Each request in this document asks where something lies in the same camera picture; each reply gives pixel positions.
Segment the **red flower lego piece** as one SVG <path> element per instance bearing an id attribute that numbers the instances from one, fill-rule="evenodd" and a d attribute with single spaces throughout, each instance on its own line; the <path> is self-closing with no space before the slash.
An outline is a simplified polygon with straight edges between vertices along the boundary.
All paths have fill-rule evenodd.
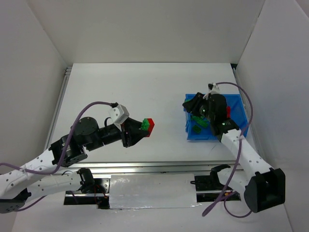
<path id="1" fill-rule="evenodd" d="M 227 118 L 231 118 L 231 107 L 230 106 L 227 106 L 226 112 L 227 112 Z"/>

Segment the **green red layered lego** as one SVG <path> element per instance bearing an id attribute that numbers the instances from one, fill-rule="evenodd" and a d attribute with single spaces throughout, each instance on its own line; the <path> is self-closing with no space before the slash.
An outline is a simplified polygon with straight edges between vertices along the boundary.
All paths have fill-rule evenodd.
<path id="1" fill-rule="evenodd" d="M 155 123 L 153 121 L 152 118 L 145 118 L 142 123 L 141 123 L 141 126 L 140 126 L 140 129 L 142 131 L 146 131 L 148 132 L 148 134 L 146 135 L 146 137 L 150 137 L 152 131 L 153 131 L 153 128 L 155 126 Z"/>

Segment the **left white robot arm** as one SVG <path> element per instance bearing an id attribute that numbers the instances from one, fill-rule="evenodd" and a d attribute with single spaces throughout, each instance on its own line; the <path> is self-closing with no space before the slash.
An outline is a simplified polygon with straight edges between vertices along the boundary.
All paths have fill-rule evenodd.
<path id="1" fill-rule="evenodd" d="M 100 128 L 92 117 L 80 119 L 68 146 L 65 145 L 68 138 L 65 135 L 23 167 L 0 176 L 0 212 L 18 212 L 30 201 L 62 191 L 92 191 L 95 180 L 88 168 L 63 175 L 49 175 L 59 164 L 61 153 L 64 151 L 65 156 L 60 166 L 67 168 L 86 159 L 86 151 L 104 145 L 121 141 L 124 147 L 131 147 L 150 136 L 154 125 L 151 118 L 145 118 L 142 122 L 128 118 L 121 129 L 114 124 Z"/>

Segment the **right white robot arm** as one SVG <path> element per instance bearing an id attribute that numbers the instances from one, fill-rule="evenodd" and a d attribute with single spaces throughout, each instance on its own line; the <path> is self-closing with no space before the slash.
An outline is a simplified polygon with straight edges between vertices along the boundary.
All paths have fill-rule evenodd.
<path id="1" fill-rule="evenodd" d="M 285 203 L 285 174 L 282 169 L 274 169 L 262 159 L 243 136 L 237 123 L 231 119 L 224 95 L 198 92 L 183 107 L 193 116 L 205 118 L 210 123 L 213 135 L 236 158 L 244 170 L 243 174 L 233 174 L 230 167 L 217 171 L 218 181 L 227 184 L 240 194 L 248 208 L 258 213 Z"/>

